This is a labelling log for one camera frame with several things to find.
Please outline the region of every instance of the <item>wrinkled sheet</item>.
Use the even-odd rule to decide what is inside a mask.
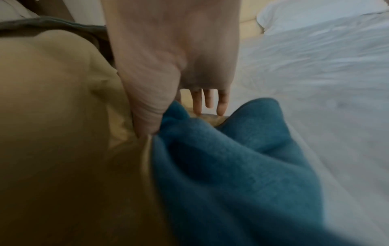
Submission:
[[[258,97],[280,102],[320,176],[326,226],[389,245],[389,13],[242,43],[227,114]]]

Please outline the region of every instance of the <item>blue blanket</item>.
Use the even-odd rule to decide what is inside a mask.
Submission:
[[[350,245],[323,228],[319,181],[273,99],[216,128],[174,102],[152,166],[180,245]]]

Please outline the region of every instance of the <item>white bedsheet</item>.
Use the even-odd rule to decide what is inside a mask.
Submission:
[[[320,176],[327,226],[389,245],[389,13],[241,44],[227,114],[258,97],[280,102]]]

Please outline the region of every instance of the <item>hand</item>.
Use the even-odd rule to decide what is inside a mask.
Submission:
[[[229,101],[239,46],[240,0],[102,0],[119,76],[140,137],[159,130],[179,89],[193,110]]]

